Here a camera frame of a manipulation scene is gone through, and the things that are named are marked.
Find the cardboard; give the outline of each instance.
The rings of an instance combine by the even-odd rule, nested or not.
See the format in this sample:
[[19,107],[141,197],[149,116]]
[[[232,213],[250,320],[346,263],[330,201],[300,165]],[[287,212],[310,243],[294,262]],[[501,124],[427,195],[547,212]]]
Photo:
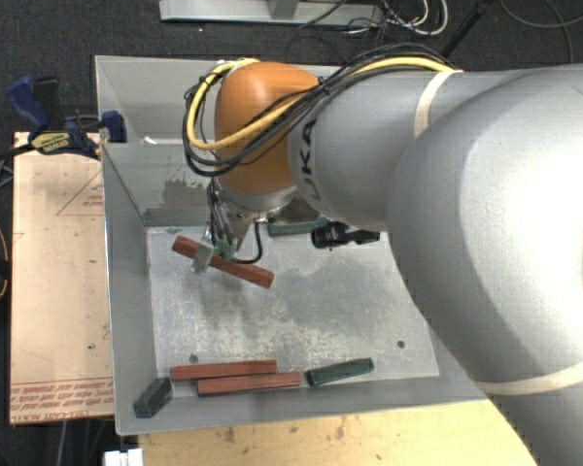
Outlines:
[[14,168],[10,424],[110,416],[101,164],[34,151]]

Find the wooden block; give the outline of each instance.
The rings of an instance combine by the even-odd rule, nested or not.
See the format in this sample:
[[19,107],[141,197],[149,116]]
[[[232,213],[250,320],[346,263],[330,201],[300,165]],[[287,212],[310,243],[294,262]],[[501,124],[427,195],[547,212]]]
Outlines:
[[200,397],[222,395],[225,393],[244,392],[300,386],[300,373],[276,373],[274,375],[252,375],[248,377],[214,378],[196,382],[196,393]]
[[[178,236],[173,244],[173,251],[180,253],[185,257],[189,257],[190,259],[194,259],[197,249],[197,242],[182,236]],[[217,255],[212,257],[210,266],[220,269],[229,275],[240,278],[241,280],[258,284],[263,288],[269,288],[274,281],[274,273],[267,269],[260,268],[254,264],[236,264],[235,262],[224,260]]]
[[209,378],[266,375],[277,372],[276,359],[260,361],[222,362],[218,364],[193,364],[171,368],[171,378],[175,381],[205,380]]

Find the gray metal base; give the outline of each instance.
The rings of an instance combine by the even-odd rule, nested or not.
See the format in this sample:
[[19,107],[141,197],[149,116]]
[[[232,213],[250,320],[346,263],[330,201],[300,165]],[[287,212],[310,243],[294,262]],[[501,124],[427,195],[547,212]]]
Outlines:
[[[161,20],[194,20],[226,22],[261,22],[272,24],[303,24],[326,13],[334,4],[298,2],[290,18],[272,18],[268,0],[160,0]],[[357,26],[366,25],[362,18],[379,16],[373,5],[342,5],[319,22],[324,26],[346,26],[356,19]]]
[[[386,242],[328,252],[306,236],[266,239],[262,265],[277,275],[270,290],[214,270],[196,277],[170,249],[177,234],[197,238],[207,216],[206,181],[187,168],[178,125],[183,91],[214,62],[97,57],[96,64],[100,110],[120,110],[130,128],[129,143],[104,146],[102,158],[121,435],[485,398],[431,335]],[[132,406],[143,390],[192,353],[202,362],[274,356],[282,371],[366,355],[377,364],[366,377],[317,389],[200,398],[176,384],[164,409],[137,418]]]

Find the blue clamp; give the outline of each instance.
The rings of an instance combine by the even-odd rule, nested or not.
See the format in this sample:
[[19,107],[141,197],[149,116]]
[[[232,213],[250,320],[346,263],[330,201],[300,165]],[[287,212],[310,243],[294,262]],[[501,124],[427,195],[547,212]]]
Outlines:
[[[91,140],[86,130],[73,120],[65,122],[62,130],[49,130],[50,121],[41,104],[36,100],[32,77],[25,76],[15,81],[7,90],[7,100],[14,111],[32,124],[28,135],[28,145],[45,155],[76,153],[85,157],[98,158],[99,145]],[[105,112],[97,128],[108,129],[109,141],[125,143],[127,134],[122,116],[117,111]]]

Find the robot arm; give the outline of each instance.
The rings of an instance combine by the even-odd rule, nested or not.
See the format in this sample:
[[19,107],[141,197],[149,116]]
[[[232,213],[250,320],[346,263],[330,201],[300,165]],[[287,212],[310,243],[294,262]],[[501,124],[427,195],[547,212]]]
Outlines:
[[207,166],[187,143],[214,177],[212,253],[232,259],[296,192],[388,231],[421,313],[532,455],[583,464],[583,66],[378,56],[319,81],[252,62],[223,83],[216,135]]

